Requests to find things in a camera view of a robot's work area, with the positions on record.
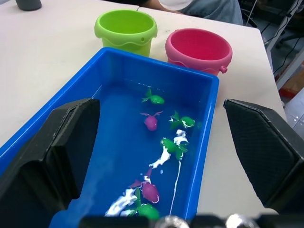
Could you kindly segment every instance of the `pink bucket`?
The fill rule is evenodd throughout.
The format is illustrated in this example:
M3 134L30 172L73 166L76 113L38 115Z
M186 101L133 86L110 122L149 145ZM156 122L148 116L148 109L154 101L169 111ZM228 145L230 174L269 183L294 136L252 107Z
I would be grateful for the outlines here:
M218 75L227 72L232 59L230 44L219 35L184 28L171 33L166 41L168 63Z

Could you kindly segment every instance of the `cable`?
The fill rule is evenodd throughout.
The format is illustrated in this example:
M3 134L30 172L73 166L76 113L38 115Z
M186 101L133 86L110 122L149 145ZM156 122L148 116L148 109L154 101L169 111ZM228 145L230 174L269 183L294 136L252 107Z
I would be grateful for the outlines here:
M266 28L268 28L269 25L272 24L272 21L275 19L275 17L279 16L281 13L283 13L284 9L281 10L279 13L275 14L272 18L271 21L265 26L265 28L263 28L263 30L261 31L261 34L263 34L263 32L265 31Z
M276 73L279 69L281 69L281 68L284 66L284 64L285 64L285 62L286 62L286 60L287 60L287 57L288 57L288 56L290 55L290 53L292 53L292 51L295 49L295 47L296 47L296 45L298 44L298 42L299 42L300 39L301 39L301 37L296 41L296 43L295 43L293 49L291 49L291 51L286 55L283 64L282 64L278 69L275 70L274 75L275 75L275 73Z
M256 3L257 3L257 0L256 0L255 3L253 4L253 7L252 7L252 9L251 9L251 12L250 12L250 14L249 14L249 17L248 17L248 20L247 20L247 23L246 23L245 26L247 26L247 24L248 24L248 22L249 22L249 20L250 20L251 14L252 14L252 12L253 12L253 9L254 9L255 6L256 6Z
M275 34L274 37L272 37L272 38L270 38L269 40L267 40L266 42L264 42L264 45L265 45L267 42L271 41L272 39L276 38L277 35L279 34L279 32L288 24L288 22L289 22L290 19L291 19L290 14L291 14L292 11L294 11L295 8L297 8L297 5L298 5L298 4L299 4L299 0L296 1L296 4L295 4L294 8L293 8L292 10L290 10L289 13L286 14L286 16L288 17L287 20L286 20L286 23L285 23L285 24L276 32L276 34Z

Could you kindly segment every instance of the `blue plastic tray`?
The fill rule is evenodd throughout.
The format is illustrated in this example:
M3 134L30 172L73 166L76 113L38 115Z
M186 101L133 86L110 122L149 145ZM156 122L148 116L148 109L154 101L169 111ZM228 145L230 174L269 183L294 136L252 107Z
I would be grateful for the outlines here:
M197 210L218 86L218 78L210 74L103 48L0 148L0 174L54 108L82 98L99 99L98 133L81 196L67 211L57 213L50 225L76 227L84 215L104 215L135 179L142 180L148 165L162 153L160 140L176 136L168 122L176 110L196 121L195 128L187 130L189 151L181 161L172 208L173 215L190 219ZM165 104L142 103L148 87L153 95L164 97ZM158 129L148 131L143 124L146 117L139 112L162 110L157 117ZM152 171L151 180L161 198L154 207L161 216L169 214L178 167L172 155Z

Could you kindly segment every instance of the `green bucket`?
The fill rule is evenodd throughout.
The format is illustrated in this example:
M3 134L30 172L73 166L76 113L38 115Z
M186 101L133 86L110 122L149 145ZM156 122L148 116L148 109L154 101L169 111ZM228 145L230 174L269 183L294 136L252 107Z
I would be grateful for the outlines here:
M114 10L100 15L94 27L104 47L149 57L151 40L157 36L155 20L135 10Z

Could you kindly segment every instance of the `person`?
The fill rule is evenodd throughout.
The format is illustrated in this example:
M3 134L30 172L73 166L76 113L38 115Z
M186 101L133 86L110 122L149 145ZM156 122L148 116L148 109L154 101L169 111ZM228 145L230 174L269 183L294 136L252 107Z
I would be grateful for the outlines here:
M117 3L139 5L150 9L181 13L200 18L217 20L237 25L243 24L238 0L193 0L189 6L179 11L164 8L158 0L109 0Z

